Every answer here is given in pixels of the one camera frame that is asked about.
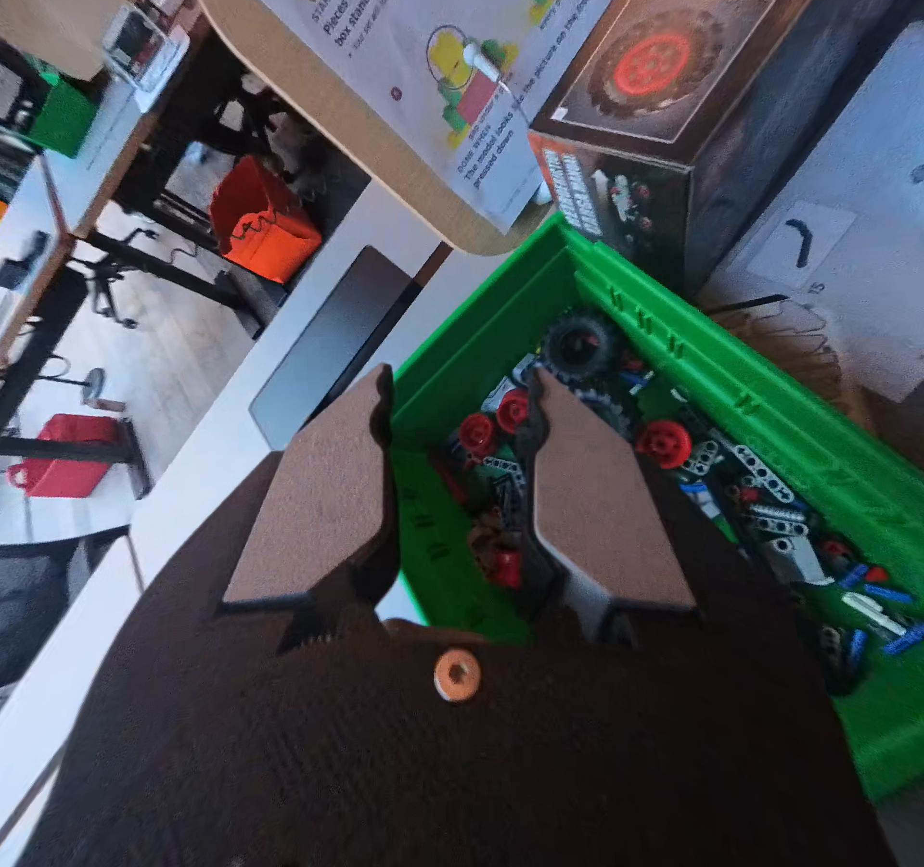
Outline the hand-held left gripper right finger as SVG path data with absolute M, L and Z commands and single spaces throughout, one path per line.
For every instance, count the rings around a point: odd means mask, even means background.
M 526 541 L 556 573 L 553 602 L 585 638 L 626 612 L 686 615 L 697 600 L 632 446 L 544 367 L 515 442 L 526 474 Z

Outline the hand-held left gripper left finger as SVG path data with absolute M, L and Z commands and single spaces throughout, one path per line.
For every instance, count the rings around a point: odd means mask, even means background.
M 373 607 L 400 569 L 394 374 L 375 366 L 291 439 L 225 590 L 233 608 L 345 595 Z

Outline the pile of lego pieces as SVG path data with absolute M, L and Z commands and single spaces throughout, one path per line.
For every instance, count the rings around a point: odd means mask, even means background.
M 514 437 L 526 419 L 526 386 L 536 367 L 545 368 L 540 345 L 501 378 L 487 404 L 467 415 L 445 443 L 427 451 L 453 499 L 470 514 L 487 510 L 489 520 L 481 526 L 500 530 L 476 534 L 470 550 L 488 581 L 515 591 L 524 587 L 523 547 L 517 543 L 526 522 L 526 474 Z M 829 691 L 841 696 L 856 688 L 870 666 L 872 638 L 893 664 L 911 653 L 921 655 L 922 619 L 900 612 L 902 604 L 917 597 L 896 587 L 887 569 L 870 562 L 751 448 L 686 402 L 679 388 L 671 390 L 673 412 L 648 418 L 641 391 L 657 377 L 629 340 L 614 373 L 567 387 L 631 443 L 645 465 L 670 476 L 714 526 L 743 548 L 746 559 L 759 557 L 800 600 L 811 589 L 819 592 L 822 597 L 810 600 L 810 611 L 838 605 L 864 620 L 845 629 L 831 617 L 808 619 L 808 637 L 821 653 Z

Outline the black rubber lego tyre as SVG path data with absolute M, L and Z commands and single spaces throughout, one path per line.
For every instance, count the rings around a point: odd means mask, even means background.
M 614 373 L 628 344 L 626 333 L 605 313 L 575 309 L 548 326 L 540 359 L 556 379 L 575 387 Z

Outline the green parts bin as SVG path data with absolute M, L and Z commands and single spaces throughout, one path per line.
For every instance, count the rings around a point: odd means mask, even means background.
M 612 317 L 653 384 L 651 416 L 672 415 L 679 388 L 720 431 L 768 463 L 829 529 L 884 567 L 922 620 L 922 473 L 794 379 L 602 244 L 556 215 L 471 290 L 395 380 L 393 461 L 400 508 L 401 584 L 422 622 L 524 642 L 508 595 L 472 559 L 466 512 L 433 470 L 442 444 L 498 381 L 534 350 L 547 325 L 587 305 Z

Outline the lego instruction booklet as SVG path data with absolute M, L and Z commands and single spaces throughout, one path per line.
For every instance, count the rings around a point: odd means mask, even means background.
M 698 298 L 919 466 L 922 59 L 917 19 Z

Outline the dark lego set box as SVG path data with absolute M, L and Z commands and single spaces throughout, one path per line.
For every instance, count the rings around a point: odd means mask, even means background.
M 912 0 L 611 0 L 528 140 L 567 223 L 704 285 Z

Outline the red storage bin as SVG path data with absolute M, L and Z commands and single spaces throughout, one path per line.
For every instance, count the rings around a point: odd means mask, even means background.
M 136 461 L 132 422 L 109 415 L 58 413 L 36 437 L 3 436 L 1 454 L 14 461 L 6 480 L 32 499 L 85 500 L 110 468 Z

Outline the orange storage bin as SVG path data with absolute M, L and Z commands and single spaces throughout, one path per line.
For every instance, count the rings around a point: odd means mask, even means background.
M 208 208 L 220 255 L 256 277 L 289 283 L 321 248 L 321 231 L 299 198 L 259 157 L 240 157 Z

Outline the black office chair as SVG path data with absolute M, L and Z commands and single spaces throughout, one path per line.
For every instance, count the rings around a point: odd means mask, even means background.
M 114 254 L 113 249 L 116 245 L 124 245 L 131 252 L 139 252 L 140 250 L 134 248 L 131 244 L 132 240 L 139 235 L 148 239 L 158 238 L 158 232 L 150 228 L 134 228 L 122 240 L 117 240 L 98 231 L 98 229 L 93 229 L 88 233 L 84 242 L 103 252 L 103 257 L 97 261 L 72 258 L 73 263 L 87 268 L 90 272 L 88 284 L 90 287 L 90 306 L 93 313 L 113 321 L 126 330 L 135 330 L 139 323 L 135 319 L 121 317 L 113 296 L 112 286 L 119 281 L 123 281 L 127 273 L 146 271 L 142 265 L 136 262 L 133 263 L 133 258 L 122 260 L 118 255 Z

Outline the brown partition board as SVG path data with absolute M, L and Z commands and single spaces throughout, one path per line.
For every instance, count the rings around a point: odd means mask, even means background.
M 517 249 L 554 208 L 528 203 L 502 233 L 432 169 L 260 0 L 199 0 L 212 28 L 248 70 L 458 250 L 496 256 Z

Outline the green storage bin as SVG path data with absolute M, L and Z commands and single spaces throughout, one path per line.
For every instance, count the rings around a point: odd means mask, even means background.
M 97 105 L 61 75 L 41 73 L 48 93 L 24 138 L 31 145 L 76 158 L 90 131 Z

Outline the pale push pin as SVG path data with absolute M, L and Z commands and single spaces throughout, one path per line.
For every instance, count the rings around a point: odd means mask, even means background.
M 477 41 L 466 42 L 463 48 L 463 60 L 472 69 L 486 77 L 490 83 L 509 90 L 502 70 L 484 53 Z

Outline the white instruction poster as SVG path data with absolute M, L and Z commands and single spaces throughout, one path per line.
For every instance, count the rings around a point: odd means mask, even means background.
M 539 189 L 530 122 L 612 0 L 260 0 L 503 233 Z M 509 90 L 463 60 L 475 40 Z

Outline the white clear box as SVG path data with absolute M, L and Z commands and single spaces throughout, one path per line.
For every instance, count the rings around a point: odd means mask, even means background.
M 162 30 L 136 5 L 124 3 L 103 34 L 107 67 L 134 90 L 143 109 L 152 106 L 185 58 L 191 39 L 173 26 Z

